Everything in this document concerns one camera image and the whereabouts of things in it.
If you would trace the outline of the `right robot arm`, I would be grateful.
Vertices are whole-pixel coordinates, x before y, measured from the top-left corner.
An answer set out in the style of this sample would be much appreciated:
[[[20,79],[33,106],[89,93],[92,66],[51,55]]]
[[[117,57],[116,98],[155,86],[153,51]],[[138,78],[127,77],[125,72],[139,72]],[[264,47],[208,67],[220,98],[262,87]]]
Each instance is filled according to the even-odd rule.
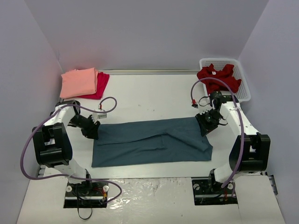
[[[266,170],[271,140],[267,134],[261,134],[253,127],[235,96],[215,91],[210,94],[209,100],[211,109],[195,116],[201,136],[214,131],[221,125],[221,120],[235,136],[227,163],[212,169],[208,177],[208,189],[217,193],[239,176]]]

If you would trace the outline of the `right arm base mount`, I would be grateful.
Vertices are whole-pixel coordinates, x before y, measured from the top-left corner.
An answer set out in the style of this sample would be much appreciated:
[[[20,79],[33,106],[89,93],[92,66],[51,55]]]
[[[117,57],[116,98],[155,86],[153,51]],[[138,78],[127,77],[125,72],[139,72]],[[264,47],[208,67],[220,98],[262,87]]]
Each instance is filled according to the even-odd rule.
[[[213,185],[208,177],[194,177],[191,181],[195,206],[238,204],[233,187],[221,188],[221,184]]]

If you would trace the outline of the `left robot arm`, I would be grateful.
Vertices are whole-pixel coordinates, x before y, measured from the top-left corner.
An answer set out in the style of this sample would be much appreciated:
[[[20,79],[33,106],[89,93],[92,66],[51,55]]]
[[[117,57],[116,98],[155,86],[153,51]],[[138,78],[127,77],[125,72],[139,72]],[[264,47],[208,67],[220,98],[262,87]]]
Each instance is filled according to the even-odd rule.
[[[66,175],[72,188],[83,195],[93,192],[94,183],[89,172],[73,158],[73,151],[66,127],[70,124],[80,128],[82,135],[97,140],[100,122],[95,114],[84,117],[80,114],[80,103],[69,100],[57,103],[52,115],[34,134],[33,143],[38,164],[53,168]]]

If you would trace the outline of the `teal blue t shirt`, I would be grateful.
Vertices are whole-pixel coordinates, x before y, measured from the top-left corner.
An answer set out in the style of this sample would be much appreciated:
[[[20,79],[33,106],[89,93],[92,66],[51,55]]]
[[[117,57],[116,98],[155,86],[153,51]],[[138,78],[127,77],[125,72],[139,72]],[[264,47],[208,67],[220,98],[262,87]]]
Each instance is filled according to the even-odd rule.
[[[98,135],[93,168],[212,159],[195,117],[104,124]]]

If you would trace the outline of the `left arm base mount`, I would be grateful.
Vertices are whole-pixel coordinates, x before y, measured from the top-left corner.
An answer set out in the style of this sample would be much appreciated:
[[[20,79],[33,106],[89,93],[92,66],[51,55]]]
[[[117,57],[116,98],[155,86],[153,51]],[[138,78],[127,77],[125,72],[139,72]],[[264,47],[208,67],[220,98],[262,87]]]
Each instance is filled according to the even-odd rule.
[[[104,182],[67,182],[63,208],[106,208],[108,191],[108,183]]]

